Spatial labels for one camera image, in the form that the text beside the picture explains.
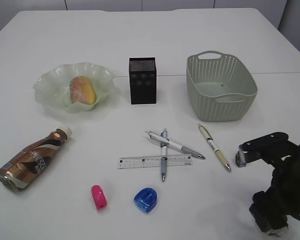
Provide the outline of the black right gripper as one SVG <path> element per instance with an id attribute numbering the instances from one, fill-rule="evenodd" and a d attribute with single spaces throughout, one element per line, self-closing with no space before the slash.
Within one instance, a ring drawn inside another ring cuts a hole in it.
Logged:
<path id="1" fill-rule="evenodd" d="M 286 215 L 300 220 L 300 160 L 287 159 L 272 172 L 270 188 L 253 195 L 249 211 L 259 229 L 287 224 Z"/>

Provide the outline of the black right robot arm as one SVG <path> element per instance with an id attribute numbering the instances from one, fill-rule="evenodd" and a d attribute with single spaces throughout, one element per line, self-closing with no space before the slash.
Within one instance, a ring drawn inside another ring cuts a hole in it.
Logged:
<path id="1" fill-rule="evenodd" d="M 300 144 L 275 132 L 252 140 L 249 147 L 274 168 L 270 187 L 253 195 L 249 211 L 263 233 L 277 235 L 288 227 L 288 216 L 300 221 Z"/>

